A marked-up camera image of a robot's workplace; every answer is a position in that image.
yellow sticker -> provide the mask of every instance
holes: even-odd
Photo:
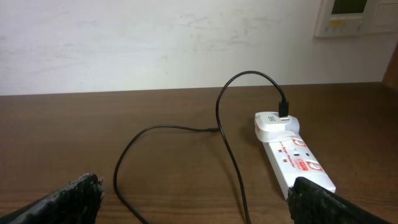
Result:
[[[331,27],[336,27],[336,26],[343,26],[346,23],[346,21],[330,21],[329,25]]]

extension socket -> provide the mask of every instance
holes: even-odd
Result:
[[[300,137],[297,118],[280,118],[277,112],[261,112],[256,113],[254,124],[286,200],[287,191],[297,177],[305,177],[335,193],[335,185]]]

wood grain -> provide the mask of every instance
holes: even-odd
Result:
[[[394,90],[398,90],[398,44],[384,74],[382,83]]]
[[[300,133],[338,195],[398,222],[398,94],[380,83],[282,87]],[[216,126],[219,88],[0,97],[0,215],[87,172],[104,178],[97,223],[138,223],[112,188],[116,161],[145,127]],[[254,134],[273,87],[229,88],[221,122],[240,166],[253,223],[293,223]],[[238,180],[218,133],[162,129],[126,154],[121,192],[150,223],[244,223]]]

black cable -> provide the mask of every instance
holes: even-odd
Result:
[[[246,72],[241,72],[237,75],[235,75],[234,77],[232,77],[226,84],[225,86],[221,89],[218,97],[217,97],[217,102],[216,102],[216,119],[217,119],[217,125],[218,128],[208,128],[208,129],[195,129],[195,128],[187,128],[187,127],[182,127],[182,126],[175,126],[175,125],[156,125],[156,126],[151,126],[149,128],[146,128],[144,130],[142,130],[140,133],[138,133],[131,141],[130,143],[126,146],[126,148],[124,149],[124,151],[122,152],[122,154],[120,155],[120,158],[118,160],[118,163],[116,164],[116,168],[114,170],[114,174],[113,174],[113,188],[114,191],[116,192],[116,195],[119,197],[120,201],[122,201],[122,203],[140,220],[140,222],[142,222],[143,224],[148,224],[148,222],[137,212],[135,211],[130,205],[129,203],[124,199],[124,197],[121,195],[119,189],[118,189],[118,170],[119,170],[119,166],[120,163],[123,160],[124,155],[127,153],[127,151],[129,150],[130,146],[134,143],[134,141],[143,133],[145,133],[146,131],[149,131],[151,129],[154,128],[177,128],[177,129],[184,129],[184,130],[188,130],[188,131],[196,131],[196,132],[217,132],[220,131],[221,136],[223,137],[225,146],[228,150],[229,156],[231,157],[231,160],[234,164],[234,168],[236,171],[236,174],[238,175],[238,180],[239,180],[239,186],[241,188],[241,194],[242,194],[242,202],[243,202],[243,209],[244,209],[244,216],[246,217],[246,222],[247,224],[251,224],[250,221],[250,214],[249,214],[249,210],[248,210],[248,203],[246,201],[246,193],[244,191],[244,185],[243,185],[243,180],[242,180],[242,176],[241,176],[241,172],[239,170],[238,164],[236,163],[235,157],[232,153],[232,150],[228,144],[228,141],[226,140],[226,136],[224,133],[224,129],[221,125],[221,121],[220,121],[220,116],[219,116],[219,107],[220,107],[220,99],[223,96],[223,93],[225,91],[225,89],[229,86],[229,84],[231,84],[232,81],[234,81],[235,79],[237,79],[238,77],[242,76],[242,75],[246,75],[246,74],[256,74],[256,75],[260,75],[266,79],[268,79],[279,91],[281,97],[282,97],[282,101],[279,103],[279,116],[283,117],[283,116],[287,116],[287,112],[289,110],[289,105],[286,101],[285,98],[285,94],[282,91],[282,89],[280,88],[280,86],[269,76],[267,76],[264,73],[261,72],[256,72],[256,71],[246,71]]]
[[[140,133],[138,133],[130,141],[130,143],[126,146],[126,148],[124,149],[124,151],[120,155],[118,163],[116,164],[116,167],[114,169],[114,173],[113,173],[113,189],[116,192],[116,195],[118,196],[120,201],[122,201],[123,204],[130,210],[130,212],[132,212],[138,218],[138,220],[140,220],[140,222],[142,222],[143,224],[148,224],[148,222],[135,209],[133,209],[133,207],[124,199],[123,195],[119,191],[119,188],[118,188],[118,171],[119,171],[119,166],[120,166],[120,163],[122,163],[124,155],[129,150],[130,146],[134,143],[134,141],[137,140],[137,138],[141,134],[144,134],[146,131],[149,131],[149,130],[155,129],[155,128],[177,128],[177,129],[183,129],[183,130],[187,130],[187,131],[196,131],[196,132],[217,132],[218,131],[218,128],[196,129],[196,128],[187,128],[187,127],[182,127],[182,126],[176,126],[176,125],[155,125],[155,126],[151,126],[151,127],[148,127],[146,129],[140,131]]]

brown wooden surface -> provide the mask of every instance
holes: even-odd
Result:
[[[382,83],[394,90],[398,90],[398,44],[384,74]]]
[[[338,195],[398,222],[398,94],[380,83],[282,87],[300,133]],[[0,97],[0,215],[87,172],[104,177],[97,223],[138,223],[112,188],[130,139],[155,124],[216,126],[219,88]],[[293,223],[254,113],[277,109],[273,87],[230,88],[221,122],[253,223]],[[162,129],[133,145],[121,192],[150,223],[244,223],[238,180],[218,133]]]

